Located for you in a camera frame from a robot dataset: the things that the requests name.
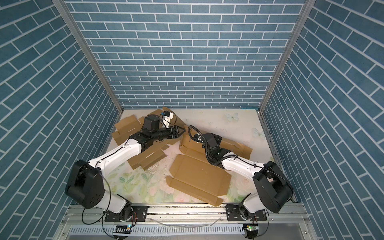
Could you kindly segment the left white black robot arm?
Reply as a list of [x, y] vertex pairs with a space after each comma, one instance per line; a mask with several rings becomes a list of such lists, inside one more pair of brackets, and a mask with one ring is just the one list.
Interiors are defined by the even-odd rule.
[[132, 203], [105, 189], [106, 176], [123, 162], [146, 151], [154, 141], [182, 136], [185, 128], [172, 125], [172, 118], [173, 113], [148, 115], [142, 128], [115, 149], [87, 162], [75, 162], [65, 188], [66, 195], [85, 209], [103, 209], [108, 214], [118, 215], [122, 222], [127, 221], [132, 215]]

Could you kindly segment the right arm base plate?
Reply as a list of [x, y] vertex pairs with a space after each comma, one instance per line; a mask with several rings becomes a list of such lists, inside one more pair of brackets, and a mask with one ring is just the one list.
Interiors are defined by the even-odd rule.
[[239, 221], [266, 221], [267, 215], [264, 210], [251, 213], [241, 204], [226, 204], [226, 216], [229, 222]]

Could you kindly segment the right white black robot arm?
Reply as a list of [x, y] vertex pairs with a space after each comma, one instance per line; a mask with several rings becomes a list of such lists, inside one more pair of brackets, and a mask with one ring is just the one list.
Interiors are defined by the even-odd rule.
[[211, 165], [235, 172], [255, 184], [256, 193], [248, 194], [239, 204], [239, 211], [250, 219], [261, 210], [279, 213], [293, 196], [294, 190], [279, 166], [272, 161], [256, 163], [220, 146], [222, 138], [215, 134], [195, 134], [191, 140], [201, 143]]

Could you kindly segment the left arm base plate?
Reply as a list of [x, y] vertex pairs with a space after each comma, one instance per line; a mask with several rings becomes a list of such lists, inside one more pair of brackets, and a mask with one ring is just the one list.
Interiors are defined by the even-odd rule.
[[124, 208], [120, 213], [116, 214], [107, 211], [105, 222], [111, 223], [141, 223], [145, 222], [148, 206], [129, 206]]

